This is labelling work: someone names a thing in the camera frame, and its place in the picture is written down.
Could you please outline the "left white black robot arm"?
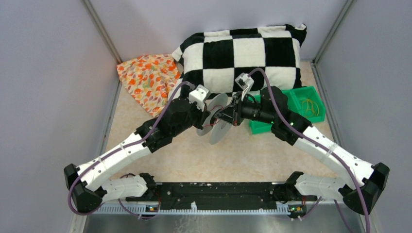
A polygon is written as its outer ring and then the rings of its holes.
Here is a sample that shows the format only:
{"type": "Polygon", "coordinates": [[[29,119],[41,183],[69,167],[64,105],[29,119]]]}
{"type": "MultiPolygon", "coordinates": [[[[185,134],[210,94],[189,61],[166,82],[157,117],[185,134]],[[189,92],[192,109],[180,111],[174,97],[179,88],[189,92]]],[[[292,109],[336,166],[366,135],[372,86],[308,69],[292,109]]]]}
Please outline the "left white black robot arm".
{"type": "Polygon", "coordinates": [[[118,179],[111,176],[130,163],[169,145],[185,130],[191,127],[201,129],[209,115],[205,101],[174,99],[168,102],[158,117],[145,121],[108,152],[82,165],[67,165],[64,176],[69,190],[70,210],[78,215],[88,215],[112,200],[126,197],[141,197],[146,201],[153,199],[156,182],[150,174],[140,173],[118,179]]]}

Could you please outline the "grey perforated cable spool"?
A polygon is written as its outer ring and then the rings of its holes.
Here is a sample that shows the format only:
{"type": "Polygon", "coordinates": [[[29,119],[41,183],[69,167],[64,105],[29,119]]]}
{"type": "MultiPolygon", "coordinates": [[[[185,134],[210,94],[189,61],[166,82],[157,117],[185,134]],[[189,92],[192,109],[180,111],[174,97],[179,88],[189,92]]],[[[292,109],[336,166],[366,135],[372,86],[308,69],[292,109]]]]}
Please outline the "grey perforated cable spool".
{"type": "Polygon", "coordinates": [[[226,93],[220,93],[210,102],[207,102],[207,110],[210,112],[210,115],[204,120],[203,128],[196,130],[198,136],[204,136],[210,132],[209,143],[211,145],[217,144],[222,140],[232,126],[232,124],[214,117],[215,113],[227,106],[227,102],[228,95],[226,93]]]}

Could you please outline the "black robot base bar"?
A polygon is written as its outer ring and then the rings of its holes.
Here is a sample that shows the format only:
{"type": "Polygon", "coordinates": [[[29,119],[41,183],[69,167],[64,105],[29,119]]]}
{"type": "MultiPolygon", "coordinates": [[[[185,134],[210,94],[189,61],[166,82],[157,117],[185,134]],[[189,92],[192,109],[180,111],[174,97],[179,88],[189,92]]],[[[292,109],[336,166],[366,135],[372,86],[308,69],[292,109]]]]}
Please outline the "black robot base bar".
{"type": "Polygon", "coordinates": [[[302,196],[294,187],[273,182],[158,183],[148,195],[127,197],[127,202],[160,204],[161,210],[187,210],[195,203],[199,210],[276,210],[289,201],[316,201],[302,196]]]}

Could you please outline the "black white checkered pillow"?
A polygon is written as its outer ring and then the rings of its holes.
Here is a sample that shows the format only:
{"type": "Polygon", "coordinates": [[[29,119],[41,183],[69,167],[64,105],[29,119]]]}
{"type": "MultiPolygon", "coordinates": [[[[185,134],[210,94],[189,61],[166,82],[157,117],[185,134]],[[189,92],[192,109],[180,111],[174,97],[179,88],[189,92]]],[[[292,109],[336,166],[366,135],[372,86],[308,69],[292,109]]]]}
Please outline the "black white checkered pillow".
{"type": "Polygon", "coordinates": [[[235,79],[255,68],[280,90],[302,87],[300,49],[307,36],[301,24],[195,33],[172,52],[182,67],[178,83],[203,85],[210,98],[241,90],[235,79]]]}

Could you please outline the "orange floral cloth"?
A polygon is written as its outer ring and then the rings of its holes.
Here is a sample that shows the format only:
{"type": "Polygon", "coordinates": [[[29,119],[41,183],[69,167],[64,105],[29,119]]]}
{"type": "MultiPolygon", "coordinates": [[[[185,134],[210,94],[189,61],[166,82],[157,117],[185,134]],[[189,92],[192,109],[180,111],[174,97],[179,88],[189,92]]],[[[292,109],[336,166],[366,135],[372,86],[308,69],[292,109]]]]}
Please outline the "orange floral cloth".
{"type": "Polygon", "coordinates": [[[153,117],[163,110],[180,78],[170,54],[139,56],[118,64],[116,69],[126,91],[153,117]]]}

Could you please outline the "green plastic compartment bin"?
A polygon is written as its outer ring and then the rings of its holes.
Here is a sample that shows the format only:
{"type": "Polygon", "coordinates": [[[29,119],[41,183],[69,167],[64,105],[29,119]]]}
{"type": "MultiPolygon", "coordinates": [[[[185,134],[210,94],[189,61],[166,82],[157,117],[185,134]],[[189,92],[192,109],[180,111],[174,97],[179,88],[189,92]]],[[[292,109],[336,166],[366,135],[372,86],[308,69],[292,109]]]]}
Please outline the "green plastic compartment bin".
{"type": "MultiPolygon", "coordinates": [[[[288,107],[299,113],[312,123],[323,122],[326,117],[326,108],[314,86],[305,86],[291,90],[283,90],[288,97],[288,107]]],[[[249,121],[252,134],[266,133],[271,125],[254,120],[249,121]]]]}

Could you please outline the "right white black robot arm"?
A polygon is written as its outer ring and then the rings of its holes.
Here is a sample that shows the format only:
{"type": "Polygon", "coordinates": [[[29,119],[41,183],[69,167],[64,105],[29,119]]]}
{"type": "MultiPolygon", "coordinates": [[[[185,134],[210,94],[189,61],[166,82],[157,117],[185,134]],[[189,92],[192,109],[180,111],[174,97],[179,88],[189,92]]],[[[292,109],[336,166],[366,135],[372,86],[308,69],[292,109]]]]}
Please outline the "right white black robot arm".
{"type": "Polygon", "coordinates": [[[294,172],[285,183],[285,194],[291,200],[301,196],[341,200],[364,215],[371,213],[385,189],[390,171],[385,164],[366,162],[328,139],[308,119],[290,110],[287,95],[275,86],[261,90],[259,102],[237,92],[214,117],[233,126],[244,119],[270,124],[278,139],[311,154],[337,174],[330,178],[294,172]]]}

